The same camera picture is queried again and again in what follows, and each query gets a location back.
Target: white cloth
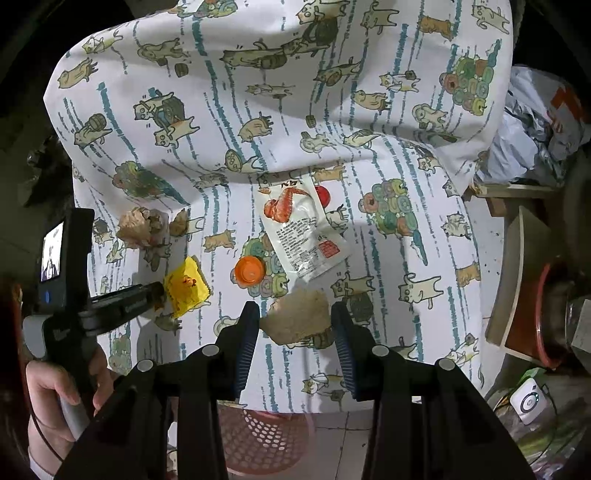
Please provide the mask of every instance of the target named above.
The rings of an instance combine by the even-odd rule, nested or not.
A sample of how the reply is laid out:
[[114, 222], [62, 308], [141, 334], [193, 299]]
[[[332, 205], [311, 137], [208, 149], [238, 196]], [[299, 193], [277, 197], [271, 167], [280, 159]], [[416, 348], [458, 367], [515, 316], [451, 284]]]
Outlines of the white cloth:
[[37, 462], [31, 456], [31, 452], [29, 452], [29, 463], [31, 466], [31, 470], [33, 471], [33, 473], [35, 475], [37, 475], [39, 480], [53, 480], [53, 475], [50, 475], [49, 473], [47, 473], [43, 468], [41, 468], [37, 464]]
[[[378, 342], [424, 362], [449, 356], [481, 386], [478, 256], [458, 192], [492, 141], [511, 64], [509, 3], [487, 5], [180, 2], [70, 49], [45, 102], [77, 204], [98, 219], [91, 293], [162, 280], [187, 255], [213, 292], [180, 320], [167, 307], [104, 336], [111, 367], [184, 358], [245, 301], [264, 314], [293, 288], [253, 192], [312, 173], [353, 254], [310, 286], [346, 300]], [[137, 205], [168, 221], [187, 207], [189, 227], [125, 249], [117, 218]], [[232, 281], [246, 254], [268, 262], [250, 290]], [[261, 334], [241, 405], [370, 406], [346, 391], [330, 332], [288, 346]]]

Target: human hand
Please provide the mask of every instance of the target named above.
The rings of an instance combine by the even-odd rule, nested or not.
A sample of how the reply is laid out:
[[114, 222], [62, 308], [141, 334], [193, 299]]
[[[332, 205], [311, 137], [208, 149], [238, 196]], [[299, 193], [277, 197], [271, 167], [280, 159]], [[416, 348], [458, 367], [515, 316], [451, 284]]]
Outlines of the human hand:
[[[96, 392], [92, 398], [96, 415], [113, 393], [112, 376], [107, 368], [105, 353], [100, 346], [96, 348], [95, 354], [90, 360], [88, 371], [96, 379]], [[33, 412], [43, 436], [56, 453], [62, 459], [65, 458], [75, 439], [61, 413], [57, 395], [70, 405], [80, 403], [80, 395], [76, 391], [72, 378], [59, 365], [31, 361], [27, 364], [27, 386]], [[28, 437], [31, 457], [47, 473], [54, 475], [61, 462], [39, 435], [32, 418], [29, 419]]]

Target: yellow packet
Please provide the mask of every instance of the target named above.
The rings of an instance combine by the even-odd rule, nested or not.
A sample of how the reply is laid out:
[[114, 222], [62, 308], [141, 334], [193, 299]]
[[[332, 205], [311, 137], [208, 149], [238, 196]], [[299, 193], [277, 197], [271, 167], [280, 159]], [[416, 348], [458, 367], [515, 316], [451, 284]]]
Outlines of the yellow packet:
[[166, 276], [164, 288], [173, 305], [173, 318], [187, 313], [211, 295], [197, 262], [191, 257], [185, 258], [180, 267]]

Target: orange bottle cap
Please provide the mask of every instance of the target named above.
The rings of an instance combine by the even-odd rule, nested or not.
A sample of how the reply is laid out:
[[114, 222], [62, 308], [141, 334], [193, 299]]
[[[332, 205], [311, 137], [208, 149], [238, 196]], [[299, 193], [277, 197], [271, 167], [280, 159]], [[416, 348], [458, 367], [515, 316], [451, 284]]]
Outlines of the orange bottle cap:
[[257, 285], [265, 277], [265, 264], [257, 257], [242, 257], [234, 267], [236, 282], [242, 286]]

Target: cartoon cat print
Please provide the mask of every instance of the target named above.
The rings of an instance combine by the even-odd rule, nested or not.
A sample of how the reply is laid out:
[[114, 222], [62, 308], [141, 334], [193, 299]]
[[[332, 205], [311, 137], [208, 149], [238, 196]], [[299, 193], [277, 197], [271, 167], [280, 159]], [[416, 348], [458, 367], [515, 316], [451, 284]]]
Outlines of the cartoon cat print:
[[315, 168], [312, 172], [314, 183], [321, 183], [323, 181], [343, 181], [345, 177], [345, 166], [335, 165], [332, 168]]
[[179, 318], [173, 318], [171, 314], [160, 314], [154, 319], [156, 327], [164, 330], [165, 332], [173, 332], [174, 336], [177, 336], [177, 331], [182, 330], [181, 325], [183, 321]]
[[226, 168], [234, 173], [259, 173], [263, 167], [256, 167], [255, 163], [261, 158], [258, 155], [242, 161], [240, 155], [235, 150], [228, 150], [225, 155]]
[[326, 134], [316, 134], [312, 138], [308, 132], [301, 133], [300, 147], [304, 152], [320, 153], [324, 147], [334, 147], [335, 144], [327, 140]]
[[150, 269], [155, 272], [160, 266], [161, 258], [170, 257], [170, 244], [155, 245], [148, 247], [144, 251], [144, 260], [150, 265]]
[[445, 194], [446, 196], [449, 197], [459, 197], [460, 194], [457, 192], [454, 184], [452, 183], [451, 180], [447, 180], [444, 184], [443, 187], [441, 187], [443, 190], [445, 190]]
[[330, 288], [332, 288], [335, 298], [345, 296], [351, 297], [360, 293], [375, 291], [375, 288], [371, 284], [373, 279], [373, 276], [351, 278], [349, 271], [347, 270], [345, 272], [345, 277], [338, 279], [330, 286]]
[[273, 122], [270, 121], [270, 116], [264, 116], [262, 112], [259, 112], [258, 118], [249, 120], [238, 132], [238, 136], [242, 139], [242, 142], [252, 142], [254, 137], [265, 137], [273, 133], [271, 125]]
[[217, 187], [218, 185], [227, 186], [228, 179], [221, 173], [207, 173], [200, 175], [199, 180], [191, 179], [191, 184], [199, 190]]
[[261, 95], [264, 97], [274, 98], [275, 100], [281, 100], [288, 95], [292, 95], [291, 90], [295, 88], [295, 85], [291, 86], [279, 86], [279, 85], [267, 85], [266, 83], [260, 84], [256, 83], [254, 85], [249, 85], [246, 88], [247, 93], [251, 93], [253, 95]]
[[105, 135], [110, 134], [113, 129], [105, 128], [107, 120], [102, 113], [95, 113], [88, 121], [74, 133], [74, 145], [78, 145], [84, 150], [88, 145], [97, 140], [102, 145], [105, 143]]
[[417, 83], [421, 81], [413, 70], [407, 70], [400, 75], [385, 73], [380, 75], [379, 79], [382, 87], [393, 92], [418, 92]]
[[109, 277], [106, 275], [100, 279], [99, 295], [109, 293]]
[[300, 20], [300, 25], [328, 20], [329, 18], [344, 17], [347, 5], [349, 5], [349, 0], [339, 0], [336, 2], [314, 0], [313, 2], [304, 4], [302, 9], [296, 13], [296, 17]]
[[357, 130], [356, 132], [350, 134], [348, 137], [344, 137], [343, 143], [348, 147], [371, 148], [371, 142], [380, 136], [380, 134], [364, 128], [362, 130]]
[[430, 171], [431, 173], [435, 173], [435, 168], [439, 167], [442, 168], [439, 164], [439, 160], [435, 157], [422, 157], [418, 158], [418, 169], [424, 172]]
[[110, 368], [121, 374], [127, 375], [131, 372], [131, 340], [129, 326], [126, 327], [123, 335], [115, 336], [111, 340], [111, 355], [109, 356]]
[[345, 379], [342, 375], [327, 375], [325, 373], [314, 374], [303, 381], [302, 392], [308, 395], [321, 395], [329, 397], [332, 401], [340, 402], [348, 392]]
[[57, 79], [57, 83], [59, 83], [59, 88], [72, 88], [74, 85], [81, 82], [82, 79], [88, 82], [90, 80], [90, 75], [98, 71], [99, 69], [96, 68], [96, 62], [92, 63], [92, 60], [87, 58], [82, 60], [73, 69], [64, 70]]
[[456, 269], [457, 284], [459, 287], [465, 287], [472, 280], [480, 281], [480, 265], [474, 260], [470, 265]]
[[104, 37], [97, 39], [97, 35], [95, 34], [91, 35], [90, 38], [82, 44], [82, 49], [84, 49], [87, 55], [92, 53], [102, 53], [108, 48], [111, 48], [113, 44], [119, 40], [123, 40], [123, 36], [119, 35], [119, 30], [115, 30], [106, 40]]
[[422, 15], [418, 21], [418, 29], [423, 33], [440, 33], [443, 38], [452, 40], [452, 23], [449, 20], [438, 20], [437, 18]]
[[86, 181], [86, 179], [84, 178], [84, 175], [82, 173], [80, 173], [80, 170], [78, 170], [78, 167], [76, 167], [76, 165], [74, 165], [72, 163], [72, 178], [78, 180], [80, 183], [84, 183]]
[[188, 12], [187, 5], [176, 5], [166, 10], [169, 14], [176, 14], [179, 18], [192, 16], [194, 19], [201, 18], [222, 18], [232, 15], [238, 10], [233, 0], [204, 0], [194, 12]]
[[323, 350], [330, 347], [334, 342], [335, 336], [332, 328], [328, 327], [324, 332], [303, 338], [296, 343], [288, 343], [285, 346], [290, 350], [294, 348], [315, 348], [316, 350]]
[[262, 40], [254, 42], [256, 50], [224, 50], [220, 59], [230, 67], [252, 67], [262, 70], [274, 70], [287, 63], [287, 56], [282, 48], [267, 48]]
[[390, 350], [393, 350], [407, 360], [418, 360], [418, 355], [415, 355], [416, 349], [417, 343], [414, 342], [412, 345], [405, 345], [403, 336], [398, 338], [398, 345], [390, 347]]
[[157, 45], [146, 43], [140, 44], [138, 55], [143, 59], [154, 61], [161, 67], [168, 64], [168, 58], [179, 59], [188, 57], [189, 54], [184, 52], [180, 47], [180, 39], [177, 37], [174, 40], [167, 40]]
[[443, 128], [445, 126], [445, 116], [447, 112], [435, 110], [427, 103], [421, 103], [413, 107], [413, 117], [418, 122], [418, 127], [425, 130], [432, 125], [433, 128]]
[[219, 336], [220, 332], [224, 328], [236, 325], [238, 323], [238, 320], [240, 320], [240, 317], [233, 319], [227, 315], [224, 315], [219, 320], [216, 320], [216, 323], [213, 324], [213, 334], [216, 337]]
[[284, 172], [270, 172], [266, 171], [256, 176], [256, 182], [260, 189], [277, 185], [284, 181], [289, 180], [289, 177]]
[[447, 215], [447, 222], [445, 222], [441, 228], [448, 237], [465, 236], [468, 240], [472, 237], [470, 225], [465, 221], [465, 217], [460, 212]]
[[174, 147], [178, 148], [178, 140], [185, 137], [186, 135], [194, 134], [201, 127], [192, 127], [191, 122], [195, 117], [192, 116], [186, 120], [176, 122], [166, 129], [158, 130], [154, 132], [155, 144], [160, 147]]
[[435, 283], [441, 280], [441, 275], [426, 278], [425, 280], [413, 281], [416, 277], [414, 273], [408, 273], [404, 276], [404, 285], [399, 285], [401, 301], [407, 303], [419, 303], [423, 300], [428, 300], [428, 308], [433, 308], [433, 299], [439, 295], [443, 295], [443, 290], [437, 290]]
[[484, 5], [472, 5], [472, 16], [476, 18], [476, 25], [484, 30], [488, 28], [486, 26], [488, 24], [507, 35], [509, 34], [509, 30], [505, 28], [505, 24], [509, 23], [509, 20], [503, 17], [501, 7], [498, 7], [495, 12], [492, 8]]
[[204, 252], [213, 252], [217, 247], [234, 248], [236, 239], [232, 236], [235, 230], [224, 230], [217, 235], [208, 235], [205, 237], [203, 247]]
[[168, 231], [171, 236], [187, 235], [189, 241], [191, 241], [193, 233], [203, 232], [204, 228], [205, 217], [189, 219], [189, 213], [185, 208], [177, 213], [174, 220], [168, 224]]
[[464, 341], [456, 349], [452, 349], [445, 358], [449, 358], [457, 366], [463, 367], [480, 353], [478, 349], [478, 338], [468, 333]]
[[491, 149], [483, 150], [478, 152], [478, 157], [474, 162], [474, 172], [477, 172], [482, 169], [484, 165], [488, 162], [489, 157], [491, 156]]
[[113, 232], [102, 218], [97, 218], [92, 224], [92, 234], [95, 237], [96, 244], [100, 246], [113, 240]]
[[134, 105], [136, 120], [147, 120], [148, 118], [154, 118], [159, 111], [164, 109], [166, 102], [174, 96], [174, 92], [170, 92], [167, 95], [162, 95], [159, 90], [156, 91], [156, 94], [159, 95], [146, 100], [140, 100], [139, 103]]
[[119, 241], [115, 240], [113, 242], [112, 247], [111, 247], [111, 251], [107, 254], [106, 262], [107, 263], [117, 263], [120, 260], [123, 260], [123, 250], [125, 250], [125, 244], [123, 242], [121, 242], [121, 245], [120, 245]]
[[396, 27], [396, 25], [398, 25], [391, 21], [390, 17], [399, 14], [400, 11], [393, 9], [378, 9], [378, 6], [379, 2], [377, 0], [371, 3], [369, 10], [363, 13], [361, 26], [365, 27], [366, 30], [378, 27], [378, 35], [380, 35], [383, 32], [384, 27]]
[[347, 80], [351, 75], [357, 75], [360, 72], [361, 62], [353, 63], [353, 57], [349, 59], [348, 63], [337, 65], [329, 69], [319, 70], [314, 78], [317, 82], [323, 82], [327, 87], [336, 85], [340, 79]]
[[367, 110], [377, 110], [380, 115], [392, 106], [385, 93], [365, 93], [363, 90], [357, 90], [353, 94], [353, 101]]
[[349, 215], [346, 213], [346, 208], [341, 204], [336, 210], [326, 212], [326, 219], [329, 225], [338, 233], [343, 235], [349, 227]]

